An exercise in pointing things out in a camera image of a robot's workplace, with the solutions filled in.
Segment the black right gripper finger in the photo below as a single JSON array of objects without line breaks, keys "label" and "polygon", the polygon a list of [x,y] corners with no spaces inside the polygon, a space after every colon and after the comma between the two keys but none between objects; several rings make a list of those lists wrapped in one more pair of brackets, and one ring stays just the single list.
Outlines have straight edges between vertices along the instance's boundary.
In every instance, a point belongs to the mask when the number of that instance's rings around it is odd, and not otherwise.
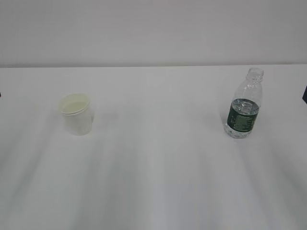
[{"label": "black right gripper finger", "polygon": [[307,87],[305,88],[304,94],[302,96],[302,99],[305,103],[307,103]]}]

